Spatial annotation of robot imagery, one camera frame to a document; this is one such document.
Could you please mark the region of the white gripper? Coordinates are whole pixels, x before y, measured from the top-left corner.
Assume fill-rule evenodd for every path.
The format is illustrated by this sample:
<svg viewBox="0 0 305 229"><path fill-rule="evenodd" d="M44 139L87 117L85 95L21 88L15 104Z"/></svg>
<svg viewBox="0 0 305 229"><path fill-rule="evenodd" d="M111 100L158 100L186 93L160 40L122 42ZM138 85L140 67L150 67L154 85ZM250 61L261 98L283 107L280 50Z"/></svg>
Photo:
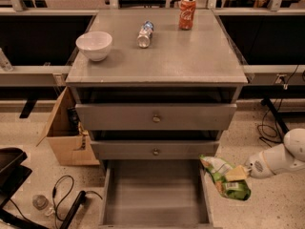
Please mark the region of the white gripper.
<svg viewBox="0 0 305 229"><path fill-rule="evenodd" d="M246 160L245 165L248 169L250 169L250 176L253 178L267 178L274 175L265 162L262 152L250 156ZM228 181L237 181L246 179L248 175L248 170L244 166L238 165L227 172L225 174L225 178Z"/></svg>

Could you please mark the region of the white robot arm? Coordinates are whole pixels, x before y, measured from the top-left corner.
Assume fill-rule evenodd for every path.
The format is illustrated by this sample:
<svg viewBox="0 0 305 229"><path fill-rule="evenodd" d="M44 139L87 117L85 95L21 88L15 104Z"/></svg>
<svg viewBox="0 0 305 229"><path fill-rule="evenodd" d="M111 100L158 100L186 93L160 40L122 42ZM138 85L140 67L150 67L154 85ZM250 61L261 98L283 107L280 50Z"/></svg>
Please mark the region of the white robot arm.
<svg viewBox="0 0 305 229"><path fill-rule="evenodd" d="M305 168L305 129L292 129L283 142L268 150L250 156L244 165L238 165L225 174L228 181L248 177L267 178Z"/></svg>

